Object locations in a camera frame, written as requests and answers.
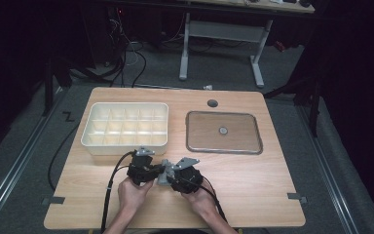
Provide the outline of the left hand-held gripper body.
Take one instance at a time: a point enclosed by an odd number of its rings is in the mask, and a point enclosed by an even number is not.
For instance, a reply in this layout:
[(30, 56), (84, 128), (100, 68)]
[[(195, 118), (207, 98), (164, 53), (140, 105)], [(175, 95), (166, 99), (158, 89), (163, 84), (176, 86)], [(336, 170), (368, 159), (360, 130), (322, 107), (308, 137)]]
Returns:
[(154, 154), (154, 151), (145, 147), (140, 147), (132, 154), (127, 175), (134, 184), (140, 185), (142, 182), (148, 182), (155, 179), (155, 172), (151, 165), (153, 160), (152, 156)]

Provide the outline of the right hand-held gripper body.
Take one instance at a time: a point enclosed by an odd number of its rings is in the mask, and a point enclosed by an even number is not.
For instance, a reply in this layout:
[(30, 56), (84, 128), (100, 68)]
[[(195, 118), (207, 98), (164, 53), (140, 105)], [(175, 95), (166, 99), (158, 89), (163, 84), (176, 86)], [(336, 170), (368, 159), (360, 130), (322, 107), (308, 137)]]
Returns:
[(198, 163), (198, 159), (184, 157), (175, 164), (175, 180), (170, 185), (174, 191), (189, 194), (199, 189), (204, 177), (194, 168)]

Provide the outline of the grey sock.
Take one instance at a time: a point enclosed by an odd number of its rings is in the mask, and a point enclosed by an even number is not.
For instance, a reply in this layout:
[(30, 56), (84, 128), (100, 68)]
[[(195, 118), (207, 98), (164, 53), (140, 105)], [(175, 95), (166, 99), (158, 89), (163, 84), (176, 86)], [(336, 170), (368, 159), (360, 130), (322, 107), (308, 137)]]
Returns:
[(168, 182), (168, 174), (171, 172), (175, 173), (176, 166), (172, 162), (170, 162), (168, 159), (165, 159), (162, 161), (162, 166), (166, 166), (166, 168), (163, 173), (160, 173), (160, 176), (157, 179), (157, 183), (159, 185), (170, 186), (171, 182)]

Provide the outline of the white divided storage box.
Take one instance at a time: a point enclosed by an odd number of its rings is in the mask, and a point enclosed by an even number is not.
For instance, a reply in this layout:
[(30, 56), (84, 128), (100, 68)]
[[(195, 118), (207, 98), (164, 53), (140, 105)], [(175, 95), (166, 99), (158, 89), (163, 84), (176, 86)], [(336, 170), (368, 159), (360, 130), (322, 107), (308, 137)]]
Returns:
[(96, 102), (81, 137), (92, 155), (122, 155), (145, 147), (163, 155), (168, 106), (161, 102)]

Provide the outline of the person's right hand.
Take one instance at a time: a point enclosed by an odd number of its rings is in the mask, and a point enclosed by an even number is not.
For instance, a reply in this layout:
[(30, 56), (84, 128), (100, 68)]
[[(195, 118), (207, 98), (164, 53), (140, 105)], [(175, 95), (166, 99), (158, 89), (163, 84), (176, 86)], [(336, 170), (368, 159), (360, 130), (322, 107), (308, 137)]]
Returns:
[(207, 181), (203, 181), (202, 188), (190, 194), (182, 193), (191, 205), (195, 214), (199, 215), (203, 220), (209, 221), (219, 217), (214, 199), (212, 197), (211, 187)]

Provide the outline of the person's left hand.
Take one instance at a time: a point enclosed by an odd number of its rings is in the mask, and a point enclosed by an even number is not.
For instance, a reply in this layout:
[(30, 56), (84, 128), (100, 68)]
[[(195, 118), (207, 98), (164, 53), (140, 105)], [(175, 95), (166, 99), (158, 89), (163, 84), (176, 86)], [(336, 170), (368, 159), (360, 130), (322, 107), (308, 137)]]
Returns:
[(127, 214), (135, 214), (143, 205), (149, 190), (154, 182), (148, 181), (144, 185), (136, 185), (127, 177), (118, 188), (120, 211)]

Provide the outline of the brown tray with grey rim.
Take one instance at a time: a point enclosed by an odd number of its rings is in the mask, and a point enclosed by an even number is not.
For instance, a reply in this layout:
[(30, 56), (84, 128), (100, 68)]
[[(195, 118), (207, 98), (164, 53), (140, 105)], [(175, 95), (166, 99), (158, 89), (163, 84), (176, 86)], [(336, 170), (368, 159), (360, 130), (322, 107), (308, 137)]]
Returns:
[(190, 111), (186, 115), (186, 147), (192, 152), (258, 155), (263, 142), (251, 114)]

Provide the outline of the black stand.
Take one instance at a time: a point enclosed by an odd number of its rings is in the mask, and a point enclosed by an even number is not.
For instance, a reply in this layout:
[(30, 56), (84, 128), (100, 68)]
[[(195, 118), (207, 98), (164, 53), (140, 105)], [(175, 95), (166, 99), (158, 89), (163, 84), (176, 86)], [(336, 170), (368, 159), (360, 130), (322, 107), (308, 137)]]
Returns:
[(50, 58), (45, 65), (45, 109), (44, 116), (47, 116), (54, 103), (54, 80), (62, 88), (69, 89), (72, 85), (72, 79), (69, 75), (69, 63), (62, 57)]
[(318, 136), (317, 124), (319, 115), (320, 78), (306, 76), (287, 82), (275, 90), (264, 94), (264, 98), (273, 98), (280, 94), (294, 94), (293, 103), (297, 106), (308, 106), (308, 128), (314, 137)]

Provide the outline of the desk with grey legs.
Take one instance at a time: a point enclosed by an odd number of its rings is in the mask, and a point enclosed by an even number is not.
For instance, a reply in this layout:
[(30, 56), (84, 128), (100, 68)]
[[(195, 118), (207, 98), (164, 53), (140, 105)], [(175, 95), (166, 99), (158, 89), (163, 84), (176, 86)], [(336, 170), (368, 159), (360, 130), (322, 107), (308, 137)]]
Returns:
[[(267, 13), (307, 14), (315, 12), (308, 0), (186, 0), (192, 7), (196, 4), (209, 6), (238, 7), (244, 10), (261, 10)], [(237, 23), (217, 22), (215, 20), (191, 19), (185, 14), (183, 51), (180, 61), (179, 79), (188, 77), (189, 42), (192, 37), (230, 40), (237, 42), (255, 43), (255, 54), (249, 57), (255, 84), (264, 87), (259, 60), (268, 39), (274, 20), (268, 17), (262, 25), (243, 25)]]

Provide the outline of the metal floor rail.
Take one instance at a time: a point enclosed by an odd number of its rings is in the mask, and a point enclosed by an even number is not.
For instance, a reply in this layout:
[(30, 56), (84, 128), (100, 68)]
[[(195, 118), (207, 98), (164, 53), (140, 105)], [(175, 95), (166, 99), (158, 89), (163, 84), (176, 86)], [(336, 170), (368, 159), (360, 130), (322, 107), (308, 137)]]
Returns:
[(345, 234), (359, 234), (355, 221), (352, 217), (351, 211), (346, 202), (345, 196), (343, 195), (334, 174), (332, 173), (330, 166), (325, 157), (324, 151), (321, 144), (316, 136), (313, 135), (309, 126), (308, 111), (304, 107), (295, 107), (298, 116), (301, 118), (304, 129), (309, 136), (310, 142), (315, 151), (315, 155), (318, 161), (318, 168), (322, 176), (322, 180), (329, 193), (333, 207), (341, 221)]
[(40, 90), (16, 118), (0, 143), (0, 211), (22, 175), (35, 146), (54, 110), (67, 94), (67, 88), (56, 88), (53, 104), (46, 111), (44, 91)]

